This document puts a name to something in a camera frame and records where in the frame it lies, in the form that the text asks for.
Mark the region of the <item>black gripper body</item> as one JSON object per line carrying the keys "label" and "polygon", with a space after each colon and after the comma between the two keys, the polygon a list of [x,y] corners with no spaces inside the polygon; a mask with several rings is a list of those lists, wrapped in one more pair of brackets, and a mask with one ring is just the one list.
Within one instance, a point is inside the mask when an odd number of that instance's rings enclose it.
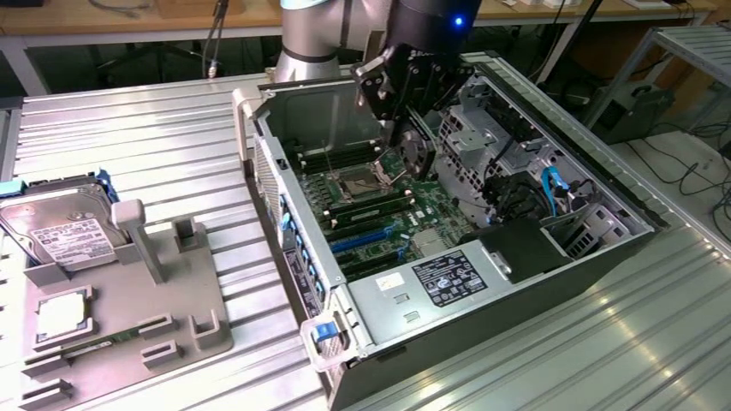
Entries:
{"label": "black gripper body", "polygon": [[480,1],[393,1],[385,25],[385,65],[428,63],[459,65],[461,47]]}

